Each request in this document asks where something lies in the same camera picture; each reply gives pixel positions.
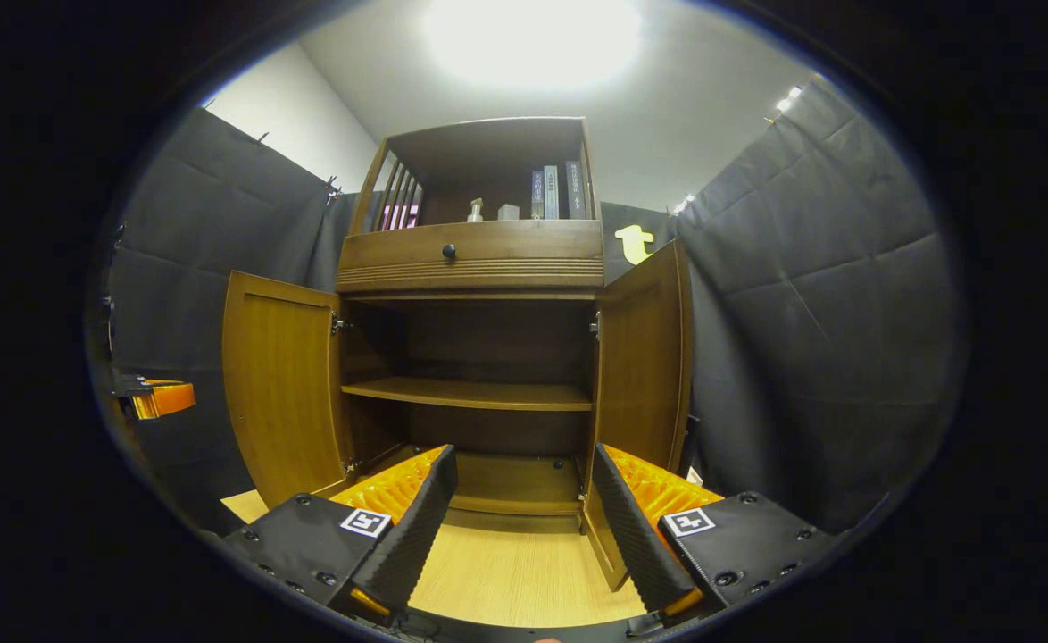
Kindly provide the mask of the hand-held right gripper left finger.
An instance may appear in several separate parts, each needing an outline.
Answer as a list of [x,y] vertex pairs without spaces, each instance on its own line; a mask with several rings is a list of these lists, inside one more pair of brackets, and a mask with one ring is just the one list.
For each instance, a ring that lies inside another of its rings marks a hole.
[[442,445],[334,497],[294,494],[221,542],[325,609],[390,622],[418,585],[458,481],[456,448]]

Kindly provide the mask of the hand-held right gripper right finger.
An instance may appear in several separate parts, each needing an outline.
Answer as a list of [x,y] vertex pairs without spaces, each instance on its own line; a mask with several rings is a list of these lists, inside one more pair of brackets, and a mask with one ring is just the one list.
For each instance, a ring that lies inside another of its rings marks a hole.
[[837,533],[761,493],[722,497],[623,449],[595,451],[593,497],[645,609],[662,622],[736,609],[833,552]]

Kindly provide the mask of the wooden shoe cabinet door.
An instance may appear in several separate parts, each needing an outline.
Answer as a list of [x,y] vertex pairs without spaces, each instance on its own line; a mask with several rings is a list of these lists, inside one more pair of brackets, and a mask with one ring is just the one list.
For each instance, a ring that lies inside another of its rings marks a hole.
[[690,416],[693,309],[690,268],[676,239],[595,297],[593,427],[586,452],[582,530],[605,586],[618,593],[628,571],[597,493],[603,443],[677,472]]
[[230,273],[223,386],[236,443],[267,507],[355,480],[341,390],[345,319],[336,294]]

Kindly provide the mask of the wooden double-door shoe cabinet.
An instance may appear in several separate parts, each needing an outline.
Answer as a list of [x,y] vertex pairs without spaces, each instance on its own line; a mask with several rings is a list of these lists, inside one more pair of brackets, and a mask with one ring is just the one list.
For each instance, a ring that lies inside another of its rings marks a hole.
[[604,288],[585,119],[389,136],[362,196],[333,317],[349,471],[453,445],[454,508],[580,515]]

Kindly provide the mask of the wooden cabinet drawer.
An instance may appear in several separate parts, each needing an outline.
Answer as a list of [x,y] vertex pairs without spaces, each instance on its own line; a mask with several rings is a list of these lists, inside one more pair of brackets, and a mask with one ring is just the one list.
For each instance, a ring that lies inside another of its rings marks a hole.
[[597,221],[427,225],[345,238],[337,293],[383,290],[601,288]]

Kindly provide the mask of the black backdrop cloth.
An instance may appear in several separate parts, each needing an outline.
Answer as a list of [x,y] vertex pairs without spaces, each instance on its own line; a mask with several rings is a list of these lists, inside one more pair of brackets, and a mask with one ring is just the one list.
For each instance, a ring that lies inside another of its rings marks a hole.
[[[927,194],[882,130],[814,79],[678,216],[603,201],[604,128],[586,130],[604,288],[672,240],[687,256],[693,370],[677,472],[698,453],[712,491],[761,493],[834,533],[903,492],[947,431],[966,301]],[[369,170],[361,192],[335,195],[198,110],[129,196],[99,285],[99,338],[117,379],[194,384],[189,411],[129,433],[194,529],[225,536],[239,519],[222,500],[256,492],[221,365],[230,273],[336,294]]]

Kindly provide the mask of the large ceiling light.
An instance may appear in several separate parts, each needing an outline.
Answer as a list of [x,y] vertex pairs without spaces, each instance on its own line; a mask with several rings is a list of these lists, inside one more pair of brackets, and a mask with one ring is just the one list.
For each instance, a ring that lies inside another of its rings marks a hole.
[[431,0],[421,26],[452,76],[547,90],[623,73],[638,52],[642,18],[627,0]]

